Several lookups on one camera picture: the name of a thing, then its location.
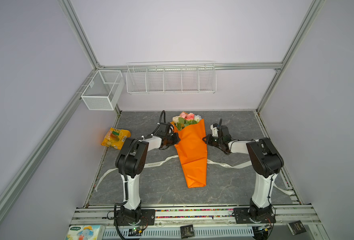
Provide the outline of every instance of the white rose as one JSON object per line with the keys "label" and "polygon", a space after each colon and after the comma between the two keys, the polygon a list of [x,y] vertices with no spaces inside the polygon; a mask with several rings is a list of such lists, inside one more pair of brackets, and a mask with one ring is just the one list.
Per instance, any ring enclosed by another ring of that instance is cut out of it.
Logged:
{"label": "white rose", "polygon": [[200,115],[194,115],[194,121],[199,122],[201,119]]}
{"label": "white rose", "polygon": [[173,122],[174,122],[174,123],[178,123],[178,118],[179,118],[178,116],[173,117]]}

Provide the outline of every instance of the snack bag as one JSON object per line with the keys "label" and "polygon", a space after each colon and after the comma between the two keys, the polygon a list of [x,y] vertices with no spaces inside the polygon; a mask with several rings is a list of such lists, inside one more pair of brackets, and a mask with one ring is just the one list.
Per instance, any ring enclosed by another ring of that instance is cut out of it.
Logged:
{"label": "snack bag", "polygon": [[105,135],[101,145],[121,150],[126,138],[130,136],[131,134],[128,130],[114,129],[111,127],[109,132]]}

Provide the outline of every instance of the orange wrapping paper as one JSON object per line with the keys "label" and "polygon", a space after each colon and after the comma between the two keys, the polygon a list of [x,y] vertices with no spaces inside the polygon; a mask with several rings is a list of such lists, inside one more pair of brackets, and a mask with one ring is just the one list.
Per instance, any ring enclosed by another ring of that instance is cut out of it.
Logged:
{"label": "orange wrapping paper", "polygon": [[178,132],[181,139],[174,146],[177,149],[188,188],[206,186],[208,150],[202,140],[206,136],[204,120],[184,127],[181,131],[178,131],[174,122],[172,124],[174,132]]}

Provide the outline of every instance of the white ribbon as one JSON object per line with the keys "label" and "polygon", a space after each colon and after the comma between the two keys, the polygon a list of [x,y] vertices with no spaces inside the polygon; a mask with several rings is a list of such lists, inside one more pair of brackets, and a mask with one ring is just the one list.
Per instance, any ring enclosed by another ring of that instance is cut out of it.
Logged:
{"label": "white ribbon", "polygon": [[[172,158],[178,158],[178,155],[173,155],[173,156],[167,157],[165,160],[160,161],[160,162],[146,163],[145,166],[144,166],[144,168],[161,166],[161,165],[163,165],[164,163],[166,163],[167,161],[169,161],[169,160],[172,159]],[[227,163],[214,162],[214,161],[209,160],[209,159],[207,159],[207,163],[208,163],[208,164],[217,164],[217,165],[220,165],[220,166],[222,166],[222,167],[233,168],[233,169],[241,169],[241,168],[248,167],[248,166],[251,165],[251,161],[247,161],[247,162],[241,163],[241,164],[236,165],[236,166],[231,166],[231,165],[229,165],[229,164],[227,164]],[[95,188],[96,192],[97,192],[98,186],[100,185],[100,183],[102,182],[102,180],[103,180],[109,173],[111,173],[111,172],[113,172],[114,170],[117,170],[117,169],[118,169],[118,168],[109,169],[109,170],[107,170],[107,171],[102,175],[102,177],[100,178],[100,180],[98,181],[98,183],[97,183],[97,185],[96,185],[96,188]],[[277,187],[275,183],[273,183],[273,186],[274,186],[275,188],[277,188],[278,190],[280,190],[281,192],[287,194],[287,195],[292,195],[292,194],[294,194],[293,191],[285,191],[285,190],[283,190],[283,189]]]}

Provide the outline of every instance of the metal bracket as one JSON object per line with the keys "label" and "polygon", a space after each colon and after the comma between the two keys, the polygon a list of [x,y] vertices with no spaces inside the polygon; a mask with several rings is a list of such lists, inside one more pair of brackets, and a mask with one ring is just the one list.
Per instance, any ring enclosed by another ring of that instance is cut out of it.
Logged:
{"label": "metal bracket", "polygon": [[[155,209],[141,209],[141,218],[140,218],[140,223],[136,225],[154,225],[154,219],[155,219]],[[133,226],[132,223],[129,223],[127,220],[124,219],[121,210],[117,210],[117,225],[118,226]]]}
{"label": "metal bracket", "polygon": [[[236,219],[236,223],[237,224],[255,223],[248,217],[248,215],[249,215],[248,210],[249,210],[248,207],[235,207],[233,209],[233,211],[235,213],[235,217],[234,218]],[[276,222],[275,215],[273,214],[272,211],[271,211],[270,214],[266,215],[266,218],[269,218],[269,220],[263,219],[259,223],[275,223]]]}

